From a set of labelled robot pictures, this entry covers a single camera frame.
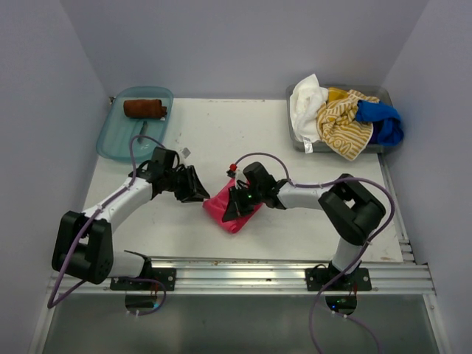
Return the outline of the pink towel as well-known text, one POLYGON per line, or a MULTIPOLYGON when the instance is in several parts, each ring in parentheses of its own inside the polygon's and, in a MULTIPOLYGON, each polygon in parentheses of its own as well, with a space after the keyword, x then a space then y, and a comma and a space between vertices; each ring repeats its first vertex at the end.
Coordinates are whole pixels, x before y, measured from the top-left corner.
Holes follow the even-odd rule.
POLYGON ((262 204, 258 204, 250 215, 238 218, 233 221, 223 222, 223 215, 229 203, 229 188, 233 187, 234 185, 234 180, 230 179, 229 182, 225 185, 225 187, 222 188, 217 195, 203 202, 203 208, 208 214, 208 216, 214 222, 216 222, 216 224, 219 225, 220 228, 222 228, 229 234, 238 233, 252 218, 252 216, 256 212, 258 212, 258 210, 263 206, 262 204))

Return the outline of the brown microfiber towel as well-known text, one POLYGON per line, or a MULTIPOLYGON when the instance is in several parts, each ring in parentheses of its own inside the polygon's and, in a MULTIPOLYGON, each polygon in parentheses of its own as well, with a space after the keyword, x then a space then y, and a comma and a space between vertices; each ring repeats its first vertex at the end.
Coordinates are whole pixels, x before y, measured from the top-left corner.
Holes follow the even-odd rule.
POLYGON ((163 119, 167 116, 167 107, 159 99, 125 100, 123 111, 132 119, 163 119))

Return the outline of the teal translucent plastic bin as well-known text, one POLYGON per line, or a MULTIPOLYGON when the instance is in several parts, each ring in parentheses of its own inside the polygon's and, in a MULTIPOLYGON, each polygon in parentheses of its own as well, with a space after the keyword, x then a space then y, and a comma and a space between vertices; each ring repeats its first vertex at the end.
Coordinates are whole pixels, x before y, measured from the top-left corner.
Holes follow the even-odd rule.
POLYGON ((100 131, 96 143, 97 153, 103 158, 118 162, 129 162, 129 143, 133 143, 133 155, 138 162, 151 157, 156 144, 143 136, 149 136, 158 142, 163 142, 170 123, 173 106, 173 93, 159 86, 134 86, 121 91, 111 104, 110 111, 100 131), (160 100, 166 110, 162 118, 127 117, 124 111, 126 101, 160 100))

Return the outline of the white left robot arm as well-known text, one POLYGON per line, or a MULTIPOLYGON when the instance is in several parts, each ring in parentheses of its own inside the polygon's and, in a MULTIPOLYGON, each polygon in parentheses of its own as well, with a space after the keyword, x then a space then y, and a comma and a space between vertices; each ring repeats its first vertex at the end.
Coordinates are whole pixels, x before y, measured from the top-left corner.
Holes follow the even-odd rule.
POLYGON ((115 252, 113 233, 138 208, 163 192, 182 203, 202 202, 209 193, 192 165, 182 164, 174 150, 156 147, 150 159, 98 205, 67 212, 60 220, 52 255, 54 270, 92 284, 127 277, 136 289, 153 281, 150 259, 133 251, 115 252))

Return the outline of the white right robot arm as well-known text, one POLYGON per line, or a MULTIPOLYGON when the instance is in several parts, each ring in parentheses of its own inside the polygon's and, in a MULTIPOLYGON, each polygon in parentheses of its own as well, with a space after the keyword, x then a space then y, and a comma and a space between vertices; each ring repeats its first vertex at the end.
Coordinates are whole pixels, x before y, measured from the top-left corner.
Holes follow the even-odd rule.
POLYGON ((358 179, 343 174, 329 182, 327 190, 297 187, 286 178, 276 180, 259 162, 246 166, 243 175, 244 181, 229 188, 223 222, 247 217, 260 204, 281 210, 321 210, 340 236, 330 261, 330 284, 342 290, 354 282, 361 249, 386 214, 383 204, 358 179))

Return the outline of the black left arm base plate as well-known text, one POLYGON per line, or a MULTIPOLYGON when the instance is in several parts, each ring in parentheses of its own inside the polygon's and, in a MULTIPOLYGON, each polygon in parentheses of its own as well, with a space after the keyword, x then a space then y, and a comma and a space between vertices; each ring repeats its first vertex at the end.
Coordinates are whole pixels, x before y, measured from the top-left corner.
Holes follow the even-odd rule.
POLYGON ((112 278, 112 291, 174 291, 176 284, 175 268, 152 268, 137 278, 112 278))

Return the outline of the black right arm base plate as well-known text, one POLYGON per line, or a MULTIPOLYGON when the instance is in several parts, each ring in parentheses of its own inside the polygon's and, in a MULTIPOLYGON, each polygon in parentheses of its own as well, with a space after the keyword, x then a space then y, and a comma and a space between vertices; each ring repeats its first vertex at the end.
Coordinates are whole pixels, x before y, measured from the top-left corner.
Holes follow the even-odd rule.
MULTIPOLYGON (((305 269, 305 283, 308 291, 320 291, 336 276, 333 269, 313 267, 305 269)), ((371 291, 372 283, 367 268, 358 268, 350 274, 342 275, 327 291, 371 291)))

